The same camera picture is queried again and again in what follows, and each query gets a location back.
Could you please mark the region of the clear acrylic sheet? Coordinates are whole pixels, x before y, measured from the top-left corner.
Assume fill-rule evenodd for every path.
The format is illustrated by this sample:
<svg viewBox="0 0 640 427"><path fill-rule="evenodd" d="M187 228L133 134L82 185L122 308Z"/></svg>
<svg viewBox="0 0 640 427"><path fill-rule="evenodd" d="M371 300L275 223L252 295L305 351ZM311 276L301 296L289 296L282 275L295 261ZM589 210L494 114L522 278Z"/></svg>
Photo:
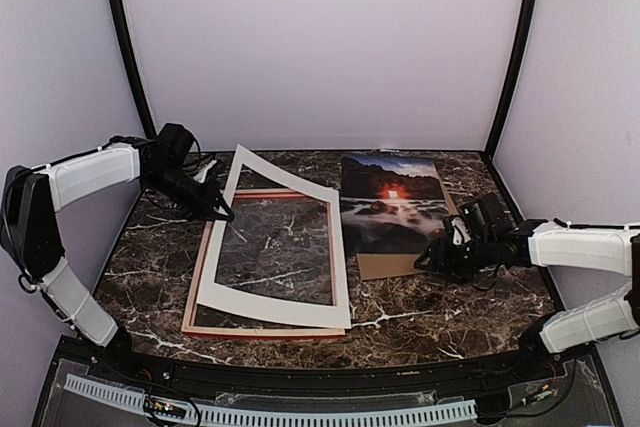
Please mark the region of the clear acrylic sheet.
<svg viewBox="0 0 640 427"><path fill-rule="evenodd" d="M332 303L327 206L309 197L238 198L215 282L263 297Z"/></svg>

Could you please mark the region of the wooden red-edged picture frame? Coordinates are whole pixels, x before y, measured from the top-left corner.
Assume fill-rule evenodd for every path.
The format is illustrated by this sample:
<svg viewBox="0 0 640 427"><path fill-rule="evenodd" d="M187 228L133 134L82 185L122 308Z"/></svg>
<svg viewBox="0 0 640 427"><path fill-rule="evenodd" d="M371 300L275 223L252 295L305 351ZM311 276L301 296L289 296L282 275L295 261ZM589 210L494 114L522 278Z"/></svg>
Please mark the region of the wooden red-edged picture frame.
<svg viewBox="0 0 640 427"><path fill-rule="evenodd" d="M298 198L306 197L285 187L271 189L244 189L235 193L234 199L242 198ZM317 340L335 339L345 335L348 329L311 328L271 323L247 317L241 317L196 303L201 278L204 252L215 221L205 225L196 266L188 293L187 304L181 330L186 335L197 337L230 338L242 340Z"/></svg>

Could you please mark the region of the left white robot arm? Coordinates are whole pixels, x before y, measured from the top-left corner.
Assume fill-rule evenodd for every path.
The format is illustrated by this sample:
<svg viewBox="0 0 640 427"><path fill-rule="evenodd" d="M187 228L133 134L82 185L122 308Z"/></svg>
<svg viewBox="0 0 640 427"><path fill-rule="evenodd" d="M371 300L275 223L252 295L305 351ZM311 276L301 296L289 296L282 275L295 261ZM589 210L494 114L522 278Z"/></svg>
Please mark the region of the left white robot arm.
<svg viewBox="0 0 640 427"><path fill-rule="evenodd" d="M1 246L20 270L21 288L40 294L63 323L105 348L101 364L120 383L140 376L140 359L125 348L131 342L126 329L70 267L57 215L88 196L137 181L168 197L188 221L233 220L214 174L196 179L185 164L195 142L184 126L169 123L154 139L114 136L103 146L51 163L14 166L5 178Z"/></svg>

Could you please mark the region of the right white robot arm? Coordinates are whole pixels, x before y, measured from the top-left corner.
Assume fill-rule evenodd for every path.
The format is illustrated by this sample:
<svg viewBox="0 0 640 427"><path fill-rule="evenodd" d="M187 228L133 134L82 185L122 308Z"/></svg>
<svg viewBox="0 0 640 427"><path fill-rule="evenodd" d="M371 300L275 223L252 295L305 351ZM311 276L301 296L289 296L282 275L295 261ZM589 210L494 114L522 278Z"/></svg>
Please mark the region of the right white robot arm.
<svg viewBox="0 0 640 427"><path fill-rule="evenodd" d="M536 321L520 337L510 371L521 381L534 379L549 355L639 332L639 228L595 225L559 219L515 223L495 194L464 204L443 222L415 260L417 270L466 284L485 267L573 267L613 272L624 287L571 310Z"/></svg>

